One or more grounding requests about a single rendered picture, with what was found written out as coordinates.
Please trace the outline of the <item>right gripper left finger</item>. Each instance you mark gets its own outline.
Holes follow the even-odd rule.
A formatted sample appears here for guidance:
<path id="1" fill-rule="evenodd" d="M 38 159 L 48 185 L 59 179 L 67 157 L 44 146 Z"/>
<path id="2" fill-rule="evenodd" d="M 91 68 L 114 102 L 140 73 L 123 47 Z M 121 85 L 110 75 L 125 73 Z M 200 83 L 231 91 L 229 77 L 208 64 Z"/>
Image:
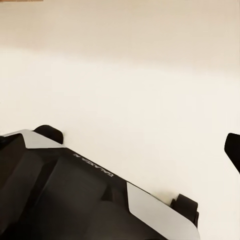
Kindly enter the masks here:
<path id="1" fill-rule="evenodd" d="M 22 133 L 0 138 L 0 193 L 26 153 Z"/>

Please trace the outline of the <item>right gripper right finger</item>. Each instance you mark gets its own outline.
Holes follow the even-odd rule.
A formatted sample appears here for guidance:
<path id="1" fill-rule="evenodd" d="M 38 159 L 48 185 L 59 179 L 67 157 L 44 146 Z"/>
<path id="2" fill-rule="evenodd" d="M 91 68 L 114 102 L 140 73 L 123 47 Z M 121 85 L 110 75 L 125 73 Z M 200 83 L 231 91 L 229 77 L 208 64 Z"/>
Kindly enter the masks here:
<path id="1" fill-rule="evenodd" d="M 240 135 L 228 133 L 224 151 L 240 173 Z"/>

